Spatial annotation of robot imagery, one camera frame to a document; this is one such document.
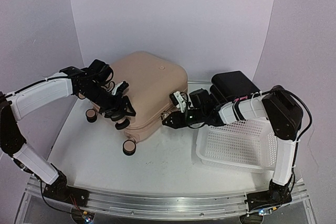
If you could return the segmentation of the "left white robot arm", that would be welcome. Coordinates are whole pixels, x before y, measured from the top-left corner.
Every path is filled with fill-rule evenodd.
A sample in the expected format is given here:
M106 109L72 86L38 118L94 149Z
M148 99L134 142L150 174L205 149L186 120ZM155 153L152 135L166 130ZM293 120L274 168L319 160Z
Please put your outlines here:
M59 201L71 194L67 176L46 160L29 143L28 123L52 104L71 96L84 97L98 106L91 122L101 114L116 123L118 130L130 124L136 115L126 90L129 84L113 82L113 69L101 60L90 66L66 67L50 77L43 78L17 91L1 94L1 150L24 172L34 175Z

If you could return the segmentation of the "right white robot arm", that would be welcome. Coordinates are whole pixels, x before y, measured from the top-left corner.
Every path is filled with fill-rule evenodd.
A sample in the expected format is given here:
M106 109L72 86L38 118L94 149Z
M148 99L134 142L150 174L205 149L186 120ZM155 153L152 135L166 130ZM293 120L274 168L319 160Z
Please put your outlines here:
M303 113L308 112L306 105L282 86L234 97L222 103L207 101L207 98L209 93L203 89L190 93L186 103L192 107L179 108L166 116L162 124L173 129L192 129L195 124L220 127L252 119L267 119L277 140L275 171L269 189L251 194L249 201L264 206L290 201L295 183L298 142L305 133L301 125Z

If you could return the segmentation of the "pink hard-shell suitcase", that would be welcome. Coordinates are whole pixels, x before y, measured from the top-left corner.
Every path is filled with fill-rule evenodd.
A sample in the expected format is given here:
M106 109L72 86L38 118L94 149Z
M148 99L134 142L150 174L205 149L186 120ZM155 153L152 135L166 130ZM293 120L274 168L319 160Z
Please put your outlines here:
M121 81L129 87L123 92L128 96L136 116L124 116L114 123L124 132L127 140L123 152L131 156L136 145L150 137L162 126L162 120L176 108L169 95L175 91L187 92L187 73L183 67L145 51L127 55L110 65L114 72L108 91Z

